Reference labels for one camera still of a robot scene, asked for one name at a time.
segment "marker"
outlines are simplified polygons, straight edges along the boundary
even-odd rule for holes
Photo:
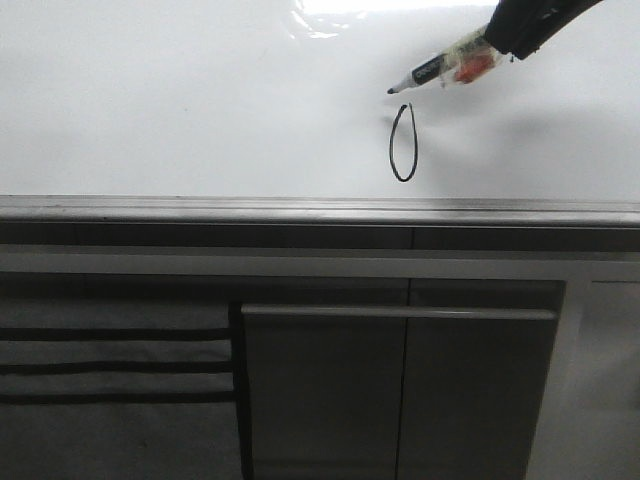
[[[445,51],[429,60],[427,63],[420,65],[409,73],[400,83],[387,90],[388,94],[399,93],[407,88],[415,88],[430,82],[434,78],[442,76],[449,70],[460,67],[479,55],[494,57],[495,49],[491,47],[483,38],[487,26],[484,25],[479,29],[465,35],[456,43],[451,45]],[[476,75],[470,81],[454,78],[450,81],[460,83],[470,83],[480,75]],[[443,78],[443,84],[447,83],[447,79]]]
[[[434,78],[439,77],[444,67],[444,60],[444,53],[432,58],[424,65],[420,65],[418,68],[411,71],[411,73],[403,78],[400,83],[387,90],[387,93],[391,95],[393,93],[399,93],[407,88],[419,87],[420,85],[424,85]]]

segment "whiteboard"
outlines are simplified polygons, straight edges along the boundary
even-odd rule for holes
[[[386,94],[494,3],[0,0],[0,194],[640,201],[637,0]]]

